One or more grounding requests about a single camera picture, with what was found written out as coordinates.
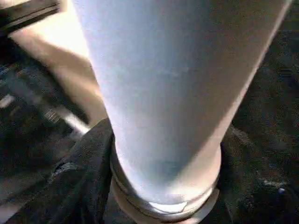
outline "metal rod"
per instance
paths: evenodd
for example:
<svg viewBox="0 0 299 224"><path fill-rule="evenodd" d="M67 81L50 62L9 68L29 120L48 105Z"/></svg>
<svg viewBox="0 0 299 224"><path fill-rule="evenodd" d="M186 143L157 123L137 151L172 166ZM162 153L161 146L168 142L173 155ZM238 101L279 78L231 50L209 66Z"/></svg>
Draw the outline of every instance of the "metal rod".
<svg viewBox="0 0 299 224"><path fill-rule="evenodd" d="M74 3L115 134L116 182L150 216L194 212L291 0Z"/></svg>

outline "white pipe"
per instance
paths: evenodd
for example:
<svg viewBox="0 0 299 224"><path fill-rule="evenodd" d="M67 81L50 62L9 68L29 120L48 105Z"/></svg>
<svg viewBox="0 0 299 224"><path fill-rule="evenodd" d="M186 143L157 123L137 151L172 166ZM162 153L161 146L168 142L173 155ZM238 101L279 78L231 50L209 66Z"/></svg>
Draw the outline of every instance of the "white pipe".
<svg viewBox="0 0 299 224"><path fill-rule="evenodd" d="M153 212L200 207L291 0L74 2L115 134L118 184Z"/></svg>

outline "black cloth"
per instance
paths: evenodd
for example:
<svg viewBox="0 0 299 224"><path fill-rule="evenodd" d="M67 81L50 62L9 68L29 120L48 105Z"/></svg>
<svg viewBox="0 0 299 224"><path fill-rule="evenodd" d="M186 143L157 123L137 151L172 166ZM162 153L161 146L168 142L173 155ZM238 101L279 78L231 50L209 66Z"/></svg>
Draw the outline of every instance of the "black cloth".
<svg viewBox="0 0 299 224"><path fill-rule="evenodd" d="M71 149L44 189L6 223L100 223L110 189L112 141L109 120L103 120Z"/></svg>

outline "beige surface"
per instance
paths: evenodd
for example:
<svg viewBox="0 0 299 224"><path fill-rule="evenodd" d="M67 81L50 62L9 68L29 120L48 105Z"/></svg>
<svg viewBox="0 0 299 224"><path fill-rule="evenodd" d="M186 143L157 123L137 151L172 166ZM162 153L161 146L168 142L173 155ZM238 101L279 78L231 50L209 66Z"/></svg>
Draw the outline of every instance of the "beige surface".
<svg viewBox="0 0 299 224"><path fill-rule="evenodd" d="M0 0L1 6L11 7L30 0Z"/></svg>
<svg viewBox="0 0 299 224"><path fill-rule="evenodd" d="M91 126L107 117L70 0L63 2L62 12L18 30L11 37L55 73L66 93L85 110Z"/></svg>

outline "machine part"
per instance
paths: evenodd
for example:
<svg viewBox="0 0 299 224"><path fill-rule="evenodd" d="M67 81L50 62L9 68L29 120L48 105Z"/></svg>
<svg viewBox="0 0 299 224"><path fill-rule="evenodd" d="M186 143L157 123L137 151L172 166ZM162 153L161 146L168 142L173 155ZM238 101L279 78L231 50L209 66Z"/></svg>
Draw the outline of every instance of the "machine part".
<svg viewBox="0 0 299 224"><path fill-rule="evenodd" d="M138 208L143 214L158 219L160 221L176 221L181 219L186 219L190 217L196 210L198 210L204 202L209 198L212 194L218 178L216 178L215 182L211 185L206 192L202 195L199 195L197 198L190 200L181 204L170 204L170 205L161 205L157 203L147 202L138 197L135 197L132 194L132 190L128 189L129 186L126 178L123 176L123 173L116 172L116 170L120 171L121 167L119 166L119 162L116 156L115 144L112 150L112 159L111 159L111 170L114 175L114 181L117 183L118 188L120 188L123 192L123 196L127 201L129 201L132 205Z"/></svg>
<svg viewBox="0 0 299 224"><path fill-rule="evenodd" d="M74 129L80 137L82 137L90 131L90 127L87 124L85 124L75 114L73 114L66 108L59 107L55 110L55 112L59 115L61 119L65 121L66 124L68 124L72 129Z"/></svg>
<svg viewBox="0 0 299 224"><path fill-rule="evenodd" d="M217 180L220 141L291 0L74 3L115 134L114 177L130 201L181 218Z"/></svg>
<svg viewBox="0 0 299 224"><path fill-rule="evenodd" d="M57 108L64 106L80 120L89 123L88 117L70 97L43 64L34 59L10 38L3 38L0 55L0 79L10 76L20 79L32 92Z"/></svg>
<svg viewBox="0 0 299 224"><path fill-rule="evenodd" d="M115 195L115 199L117 200L118 205L137 223L139 224L165 223L163 222L163 220L159 220L158 218L147 216L146 214L140 212L133 204L131 204L126 199L125 195L123 194L123 191L120 189L120 187L118 186L118 184L114 179L112 179L111 188ZM174 222L174 224L197 224L201 222L209 214L209 212L216 204L218 195L219 195L219 190L215 189L213 193L209 195L210 196L209 199L205 201L205 203L199 210L194 211L191 217L187 217L183 221Z"/></svg>
<svg viewBox="0 0 299 224"><path fill-rule="evenodd" d="M57 0L30 0L0 10L0 37L40 21L59 11Z"/></svg>

